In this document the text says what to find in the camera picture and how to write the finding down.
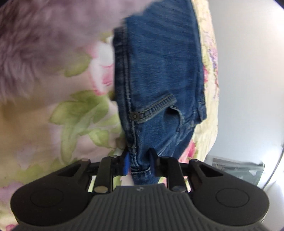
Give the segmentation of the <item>blue denim jeans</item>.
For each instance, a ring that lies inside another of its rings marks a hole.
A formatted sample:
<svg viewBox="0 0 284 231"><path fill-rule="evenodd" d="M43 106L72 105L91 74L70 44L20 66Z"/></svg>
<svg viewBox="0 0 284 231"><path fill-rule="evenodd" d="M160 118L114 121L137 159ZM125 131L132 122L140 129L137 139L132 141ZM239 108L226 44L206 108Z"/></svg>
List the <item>blue denim jeans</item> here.
<svg viewBox="0 0 284 231"><path fill-rule="evenodd" d="M114 31L114 88L136 185L155 184L147 150L180 158L206 119L199 28L191 1L158 1Z"/></svg>

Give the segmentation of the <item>floral yellow bed quilt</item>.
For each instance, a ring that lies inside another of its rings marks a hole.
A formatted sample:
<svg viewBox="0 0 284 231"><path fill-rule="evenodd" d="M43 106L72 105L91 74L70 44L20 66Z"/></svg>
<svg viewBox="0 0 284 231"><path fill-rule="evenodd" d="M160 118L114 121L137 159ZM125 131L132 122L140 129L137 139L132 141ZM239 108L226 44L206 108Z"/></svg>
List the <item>floral yellow bed quilt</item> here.
<svg viewBox="0 0 284 231"><path fill-rule="evenodd" d="M87 157L100 160L125 147L114 93L113 32L102 33L79 60L55 75L31 73L20 64L4 70L4 45L21 31L30 34L33 1L8 1L1 7L1 230L17 222L12 194L26 183ZM23 13L17 5L32 3ZM192 1L198 21L204 65L207 119L194 131L181 155L204 160L218 133L218 52L209 1Z"/></svg>

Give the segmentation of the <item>green patterned window curtain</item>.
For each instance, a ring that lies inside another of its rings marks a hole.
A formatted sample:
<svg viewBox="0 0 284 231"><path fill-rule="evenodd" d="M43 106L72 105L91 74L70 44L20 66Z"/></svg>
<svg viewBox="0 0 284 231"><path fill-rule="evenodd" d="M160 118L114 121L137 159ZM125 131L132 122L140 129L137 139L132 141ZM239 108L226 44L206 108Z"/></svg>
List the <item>green patterned window curtain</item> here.
<svg viewBox="0 0 284 231"><path fill-rule="evenodd" d="M204 162L260 188L265 186L265 164L262 161L237 160L208 154Z"/></svg>

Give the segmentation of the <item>fluffy purple blanket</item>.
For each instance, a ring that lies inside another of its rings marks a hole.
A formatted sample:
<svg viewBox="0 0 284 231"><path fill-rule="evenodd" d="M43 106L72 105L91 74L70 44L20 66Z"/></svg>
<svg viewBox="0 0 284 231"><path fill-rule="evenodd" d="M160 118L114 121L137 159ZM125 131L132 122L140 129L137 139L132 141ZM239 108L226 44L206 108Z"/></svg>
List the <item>fluffy purple blanket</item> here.
<svg viewBox="0 0 284 231"><path fill-rule="evenodd" d="M2 1L1 101L85 62L83 49L150 1Z"/></svg>

